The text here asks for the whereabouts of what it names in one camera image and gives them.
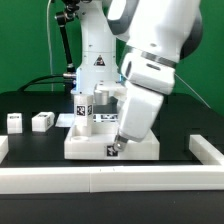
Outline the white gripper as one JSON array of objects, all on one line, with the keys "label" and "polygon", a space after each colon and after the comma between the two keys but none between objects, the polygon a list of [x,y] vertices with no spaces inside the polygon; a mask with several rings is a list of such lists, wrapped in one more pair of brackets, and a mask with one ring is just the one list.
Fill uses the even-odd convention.
[{"label": "white gripper", "polygon": [[161,94],[130,82],[126,82],[125,86],[126,100],[119,112],[118,135],[113,145],[118,152],[125,150],[128,140],[141,142],[146,137],[164,99]]}]

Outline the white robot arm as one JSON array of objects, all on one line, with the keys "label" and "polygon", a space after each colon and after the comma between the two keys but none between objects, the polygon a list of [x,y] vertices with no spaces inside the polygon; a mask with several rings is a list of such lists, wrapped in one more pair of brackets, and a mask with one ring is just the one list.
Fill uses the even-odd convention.
[{"label": "white robot arm", "polygon": [[201,41],[201,0],[62,1],[65,21],[78,18],[84,35],[81,65],[68,63],[75,91],[96,95],[101,81],[122,77],[114,149],[143,141],[173,90],[176,65]]}]

